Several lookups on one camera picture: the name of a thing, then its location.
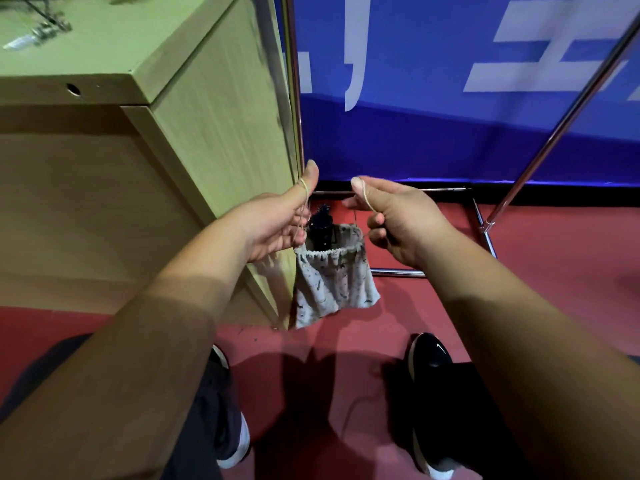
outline person's left arm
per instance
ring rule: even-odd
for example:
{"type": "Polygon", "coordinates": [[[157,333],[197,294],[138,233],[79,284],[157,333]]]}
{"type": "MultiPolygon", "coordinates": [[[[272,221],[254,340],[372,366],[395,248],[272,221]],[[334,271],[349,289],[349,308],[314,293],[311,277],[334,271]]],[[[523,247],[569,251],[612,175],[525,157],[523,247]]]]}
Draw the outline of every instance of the person's left arm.
{"type": "MultiPolygon", "coordinates": [[[[303,176],[309,192],[318,169],[303,176]]],[[[247,262],[300,245],[302,185],[204,229],[0,426],[0,477],[153,479],[169,459],[247,262]]]]}

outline forearm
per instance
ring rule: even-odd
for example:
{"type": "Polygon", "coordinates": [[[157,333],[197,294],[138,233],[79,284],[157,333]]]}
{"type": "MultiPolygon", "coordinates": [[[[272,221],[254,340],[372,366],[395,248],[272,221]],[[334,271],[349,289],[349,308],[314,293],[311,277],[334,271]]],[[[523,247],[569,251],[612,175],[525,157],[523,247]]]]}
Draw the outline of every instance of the forearm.
{"type": "Polygon", "coordinates": [[[0,476],[158,477],[245,262],[224,218],[199,234],[0,427],[0,476]]]}
{"type": "Polygon", "coordinates": [[[540,473],[638,475],[640,368],[453,229],[422,268],[540,473]]]}

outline person's right hand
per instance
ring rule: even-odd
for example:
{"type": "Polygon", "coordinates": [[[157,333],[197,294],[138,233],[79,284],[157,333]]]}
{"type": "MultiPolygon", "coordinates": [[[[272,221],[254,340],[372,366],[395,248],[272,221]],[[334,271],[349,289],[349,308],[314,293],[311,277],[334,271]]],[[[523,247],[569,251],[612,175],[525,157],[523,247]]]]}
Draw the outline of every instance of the person's right hand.
{"type": "Polygon", "coordinates": [[[389,180],[353,177],[354,197],[342,201],[348,209],[375,210],[367,225],[376,246],[389,250],[402,264],[420,268],[429,247],[454,230],[438,206],[424,192],[389,180]]]}

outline fabric pouch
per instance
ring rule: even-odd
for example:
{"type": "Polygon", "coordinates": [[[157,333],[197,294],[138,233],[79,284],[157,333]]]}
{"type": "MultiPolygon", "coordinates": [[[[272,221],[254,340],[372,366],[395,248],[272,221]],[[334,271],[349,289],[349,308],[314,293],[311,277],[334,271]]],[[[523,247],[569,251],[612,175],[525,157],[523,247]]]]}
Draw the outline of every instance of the fabric pouch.
{"type": "Polygon", "coordinates": [[[307,242],[297,248],[296,328],[311,325],[343,308],[368,308],[380,295],[367,261],[364,236],[355,224],[334,225],[335,248],[309,250],[307,242]]]}

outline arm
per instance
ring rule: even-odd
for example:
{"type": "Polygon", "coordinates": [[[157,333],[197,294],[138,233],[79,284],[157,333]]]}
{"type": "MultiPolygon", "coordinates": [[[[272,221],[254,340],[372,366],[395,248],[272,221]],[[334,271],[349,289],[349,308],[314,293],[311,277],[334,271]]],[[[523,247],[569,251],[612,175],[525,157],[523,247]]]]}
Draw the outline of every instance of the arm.
{"type": "MultiPolygon", "coordinates": [[[[313,190],[313,162],[303,177],[313,190]]],[[[196,236],[0,426],[0,477],[159,477],[242,268],[304,241],[306,198],[262,196],[196,236]]]]}
{"type": "MultiPolygon", "coordinates": [[[[363,177],[370,238],[427,275],[542,477],[640,477],[640,367],[454,229],[420,191],[363,177]]],[[[345,204],[364,209],[359,198],[345,204]]]]}

